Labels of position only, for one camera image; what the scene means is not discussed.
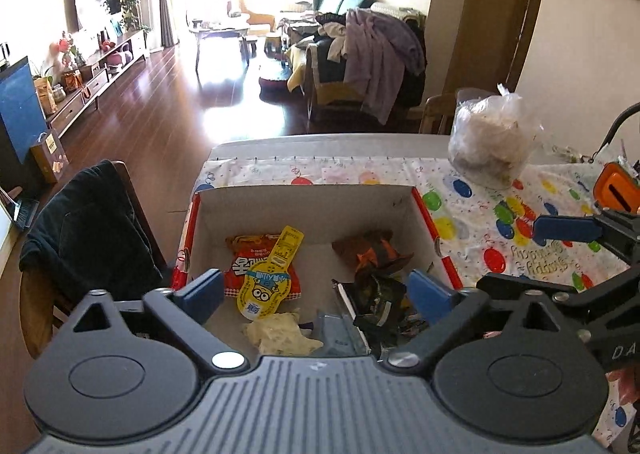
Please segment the black snack packet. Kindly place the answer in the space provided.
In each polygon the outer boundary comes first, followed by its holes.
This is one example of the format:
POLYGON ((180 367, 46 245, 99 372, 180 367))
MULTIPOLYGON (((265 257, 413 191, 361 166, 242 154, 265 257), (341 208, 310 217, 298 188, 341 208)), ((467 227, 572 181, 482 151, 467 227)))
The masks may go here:
POLYGON ((409 301, 407 286, 398 278, 375 273, 343 287, 354 310, 352 324, 375 356, 427 329, 427 322, 409 301))

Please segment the yellow minion jelly pouch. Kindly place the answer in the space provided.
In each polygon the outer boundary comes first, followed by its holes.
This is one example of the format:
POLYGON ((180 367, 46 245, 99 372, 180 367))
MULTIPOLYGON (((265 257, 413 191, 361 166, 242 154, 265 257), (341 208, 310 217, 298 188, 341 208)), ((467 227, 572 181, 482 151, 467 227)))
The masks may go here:
POLYGON ((236 307, 244 318, 255 321, 277 312, 291 291, 292 280, 288 269, 303 240, 302 232, 286 226, 266 260, 248 269, 236 297, 236 307))

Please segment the dark orange snack packet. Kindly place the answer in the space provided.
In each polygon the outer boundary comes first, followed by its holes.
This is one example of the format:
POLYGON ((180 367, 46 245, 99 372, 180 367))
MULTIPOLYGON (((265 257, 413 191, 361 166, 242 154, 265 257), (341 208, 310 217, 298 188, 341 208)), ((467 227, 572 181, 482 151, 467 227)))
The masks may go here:
POLYGON ((355 278, 370 274, 390 275, 408 266, 413 254, 401 254, 390 240, 391 230, 373 230, 334 240, 332 249, 355 273, 355 278))

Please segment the black white striped packet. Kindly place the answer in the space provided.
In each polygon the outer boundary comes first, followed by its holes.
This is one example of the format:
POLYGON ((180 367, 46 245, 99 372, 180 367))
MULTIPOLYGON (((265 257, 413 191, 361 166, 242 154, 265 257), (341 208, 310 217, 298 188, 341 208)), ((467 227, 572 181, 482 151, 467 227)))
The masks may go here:
POLYGON ((355 324, 356 310, 352 304, 352 300, 349 299, 348 293, 344 284, 333 280, 332 287, 334 290, 337 307, 340 308, 340 315, 345 326, 349 340, 352 343, 352 348, 355 351, 356 356, 370 356, 372 353, 369 341, 366 335, 355 324))

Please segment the pale snack bag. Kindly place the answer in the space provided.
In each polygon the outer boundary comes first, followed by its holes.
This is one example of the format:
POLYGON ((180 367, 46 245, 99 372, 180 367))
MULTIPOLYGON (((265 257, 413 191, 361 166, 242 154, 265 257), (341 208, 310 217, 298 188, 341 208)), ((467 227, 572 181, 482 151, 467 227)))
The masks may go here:
POLYGON ((262 356, 310 356, 324 346, 321 340, 302 333, 297 313, 273 313, 258 318, 245 325, 243 333, 262 356))

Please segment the white grey snack bar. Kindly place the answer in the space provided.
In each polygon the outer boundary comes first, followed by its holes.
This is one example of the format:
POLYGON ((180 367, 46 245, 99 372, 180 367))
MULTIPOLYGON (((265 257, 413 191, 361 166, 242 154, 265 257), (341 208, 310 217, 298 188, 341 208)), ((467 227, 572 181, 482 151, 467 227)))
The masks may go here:
POLYGON ((312 356, 347 358, 367 356, 371 352, 367 339, 346 315, 319 312, 312 338, 322 342, 312 356))

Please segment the colourful dotted tablecloth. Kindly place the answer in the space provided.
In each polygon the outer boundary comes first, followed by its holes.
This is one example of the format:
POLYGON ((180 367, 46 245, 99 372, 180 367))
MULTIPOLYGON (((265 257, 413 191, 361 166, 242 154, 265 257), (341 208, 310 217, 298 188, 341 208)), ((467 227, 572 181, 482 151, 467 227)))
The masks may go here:
MULTIPOLYGON (((434 223, 440 254, 454 267, 460 288, 488 273, 500 273, 586 290, 625 270, 622 260, 596 243, 534 237, 536 218, 547 214, 589 216, 596 204, 590 190, 598 170, 590 165, 526 166, 510 188, 474 184, 446 159, 384 156, 277 156, 208 160, 194 195, 209 188, 253 185, 405 185, 422 196, 434 223)), ((262 355, 245 337, 250 321, 236 307, 245 274, 270 254, 279 235, 238 235, 228 240, 234 270, 224 272, 224 302, 206 327, 249 359, 262 355)), ((293 263, 291 291, 300 296, 293 263)))

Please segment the red cardboard box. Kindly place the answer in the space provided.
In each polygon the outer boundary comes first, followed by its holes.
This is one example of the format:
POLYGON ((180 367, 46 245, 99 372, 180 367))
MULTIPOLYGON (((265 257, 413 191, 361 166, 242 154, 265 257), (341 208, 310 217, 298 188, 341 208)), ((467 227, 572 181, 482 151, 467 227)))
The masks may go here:
POLYGON ((279 235, 286 226, 304 234, 293 260, 302 293, 279 312, 297 313, 314 328, 317 314, 340 314, 332 281, 352 283, 354 271, 332 249, 334 240, 373 230, 391 230, 401 254, 413 254, 396 273, 406 282, 413 270, 458 289, 451 262, 442 257, 434 223, 420 193, 405 185, 253 185, 195 193, 182 246, 193 281, 209 269, 235 268, 228 240, 238 235, 279 235))

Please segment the clear plastic tub with bag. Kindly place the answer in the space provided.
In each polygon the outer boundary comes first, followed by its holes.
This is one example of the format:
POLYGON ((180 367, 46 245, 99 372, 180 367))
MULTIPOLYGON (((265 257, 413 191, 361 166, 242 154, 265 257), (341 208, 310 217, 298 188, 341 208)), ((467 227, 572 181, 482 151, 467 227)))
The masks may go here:
POLYGON ((541 146, 544 127, 517 93, 500 84, 496 92, 456 92, 448 159, 473 183, 506 190, 541 146))

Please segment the black jacket on chair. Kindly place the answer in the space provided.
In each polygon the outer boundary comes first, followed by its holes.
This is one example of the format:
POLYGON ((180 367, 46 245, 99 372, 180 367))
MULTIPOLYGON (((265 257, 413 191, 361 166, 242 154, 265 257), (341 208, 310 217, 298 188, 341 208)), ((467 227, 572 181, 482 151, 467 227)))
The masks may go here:
POLYGON ((39 271, 71 304, 93 289, 137 300, 165 285, 152 243, 109 160, 76 174, 40 211, 18 267, 39 271))

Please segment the grey desk lamp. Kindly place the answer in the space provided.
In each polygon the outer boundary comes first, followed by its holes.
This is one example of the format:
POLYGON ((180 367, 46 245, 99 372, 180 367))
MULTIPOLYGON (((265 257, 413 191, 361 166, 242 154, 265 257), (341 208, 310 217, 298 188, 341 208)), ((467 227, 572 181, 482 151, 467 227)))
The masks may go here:
POLYGON ((610 125, 610 128, 608 128, 608 132, 606 133, 600 148, 597 149, 597 151, 593 154, 592 159, 596 159, 597 154, 600 153, 600 151, 603 151, 608 145, 610 145, 614 138, 616 137, 616 134, 620 131, 620 127, 632 116, 637 115, 640 113, 640 103, 634 103, 632 104, 630 107, 627 107, 626 110, 623 110, 615 119, 614 122, 612 122, 612 125, 610 125))

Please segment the sofa with clothes pile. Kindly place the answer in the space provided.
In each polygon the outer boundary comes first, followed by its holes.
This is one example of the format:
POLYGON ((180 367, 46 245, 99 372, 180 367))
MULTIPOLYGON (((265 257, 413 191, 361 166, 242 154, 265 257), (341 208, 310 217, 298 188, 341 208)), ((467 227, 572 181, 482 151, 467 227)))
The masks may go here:
POLYGON ((376 0, 320 0, 299 22, 283 20, 288 91, 303 93, 308 122, 360 113, 395 127, 421 104, 425 16, 376 0))

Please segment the blue black cabinet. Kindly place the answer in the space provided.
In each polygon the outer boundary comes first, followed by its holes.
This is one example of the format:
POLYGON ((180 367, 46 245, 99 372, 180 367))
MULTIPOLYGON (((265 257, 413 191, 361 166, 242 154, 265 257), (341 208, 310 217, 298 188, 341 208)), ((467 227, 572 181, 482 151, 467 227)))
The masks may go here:
POLYGON ((27 197, 39 198, 46 181, 30 149, 48 130, 28 57, 1 73, 0 174, 6 191, 18 186, 27 197))

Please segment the long tv cabinet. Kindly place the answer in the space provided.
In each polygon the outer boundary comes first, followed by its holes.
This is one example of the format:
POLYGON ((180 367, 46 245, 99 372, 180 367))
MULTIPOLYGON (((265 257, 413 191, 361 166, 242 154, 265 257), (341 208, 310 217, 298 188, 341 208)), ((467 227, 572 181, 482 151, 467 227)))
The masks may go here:
POLYGON ((88 107, 98 107, 99 98, 137 62, 149 56, 146 35, 142 29, 130 30, 118 37, 107 50, 99 50, 87 58, 79 73, 81 85, 56 104, 56 111, 46 122, 62 136, 88 107))

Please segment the coffee table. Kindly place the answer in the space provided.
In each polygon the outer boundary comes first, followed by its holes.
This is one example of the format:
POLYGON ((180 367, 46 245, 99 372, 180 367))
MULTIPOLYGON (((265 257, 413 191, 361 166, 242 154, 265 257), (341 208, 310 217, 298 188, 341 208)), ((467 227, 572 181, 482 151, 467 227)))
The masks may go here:
POLYGON ((241 58, 246 67, 250 66, 250 59, 255 45, 250 42, 250 14, 239 13, 237 16, 224 16, 218 22, 202 20, 188 21, 189 32, 196 38, 194 72, 198 74, 201 62, 202 42, 209 38, 236 39, 239 41, 241 58))

